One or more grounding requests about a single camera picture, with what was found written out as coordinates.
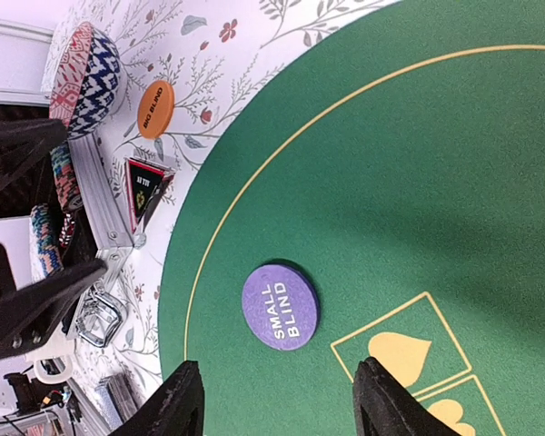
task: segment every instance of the white wall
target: white wall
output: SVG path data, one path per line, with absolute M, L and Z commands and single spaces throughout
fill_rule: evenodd
M 0 89 L 39 93 L 45 70 L 46 57 L 56 25 L 75 0 L 0 0 L 0 21 L 30 26 L 32 32 L 12 32 L 0 25 Z M 10 35 L 1 32 L 7 30 Z
M 8 261 L 18 289 L 32 282 L 30 272 L 30 218 L 0 220 L 0 243 L 8 253 Z M 0 361 L 0 381 L 9 372 L 22 372 L 30 366 L 23 357 Z
M 39 92 L 49 44 L 0 35 L 0 89 Z
M 75 0 L 0 0 L 0 20 L 54 30 Z

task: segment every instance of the spade symbol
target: spade symbol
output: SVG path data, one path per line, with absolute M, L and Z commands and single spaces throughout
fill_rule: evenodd
M 432 404 L 428 411 L 444 422 L 460 436 L 476 436 L 474 427 L 465 422 L 461 422 L 464 409 L 461 404 L 455 400 L 440 400 Z
M 368 348 L 370 356 L 380 361 L 404 388 L 408 388 L 420 379 L 431 345 L 431 341 L 405 334 L 382 332 L 370 339 Z

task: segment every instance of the orange big blind button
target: orange big blind button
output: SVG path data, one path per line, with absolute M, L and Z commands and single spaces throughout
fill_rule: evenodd
M 137 127 L 146 139 L 159 138 L 170 124 L 175 92 L 165 80 L 153 82 L 145 91 L 137 111 Z

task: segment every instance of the poker chip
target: poker chip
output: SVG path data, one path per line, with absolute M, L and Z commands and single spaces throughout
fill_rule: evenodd
M 261 266 L 248 277 L 243 313 L 258 339 L 286 352 L 307 344 L 319 322 L 312 284 L 297 270 L 280 264 Z
M 49 276 L 63 270 L 63 260 L 59 252 L 56 233 L 46 204 L 38 204 L 30 212 L 30 220 L 35 234 L 35 254 L 40 261 L 43 275 Z
M 70 213 L 64 216 L 63 228 L 58 237 L 59 246 L 63 249 L 68 248 L 69 244 L 73 240 L 74 235 L 74 218 Z
M 69 213 L 83 207 L 68 143 L 63 143 L 51 151 L 51 164 L 54 186 L 63 212 Z
M 173 115 L 175 92 L 172 84 L 158 80 L 149 85 L 137 109 L 137 127 L 143 138 L 159 138 Z

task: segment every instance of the electrical cable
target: electrical cable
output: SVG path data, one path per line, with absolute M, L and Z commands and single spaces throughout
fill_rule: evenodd
M 52 413 L 57 419 L 58 419 L 58 415 L 56 413 L 54 413 L 53 411 L 39 411 L 33 415 L 27 415 L 27 416 L 23 416 L 23 417 L 20 417 L 20 418 L 17 418 L 15 420 L 11 420 L 9 418 L 7 418 L 6 416 L 4 417 L 6 420 L 9 420 L 9 422 L 4 422 L 4 421 L 0 421 L 0 425 L 5 425 L 7 423 L 11 423 L 11 422 L 19 422 L 19 421 L 24 421 L 24 420 L 27 420 L 28 418 L 34 418 L 38 415 L 42 415 L 43 413 Z
M 66 412 L 69 414 L 69 421 L 71 422 L 71 428 L 73 429 L 73 436 L 76 436 L 76 428 L 74 427 L 74 416 L 68 409 Z
M 6 420 L 7 423 L 12 425 L 15 428 L 16 431 L 18 431 L 20 434 L 22 434 L 22 436 L 26 436 L 26 433 L 23 433 L 23 431 L 20 430 L 16 424 L 14 424 L 12 421 L 10 421 L 10 419 L 7 416 L 3 416 L 3 418 Z

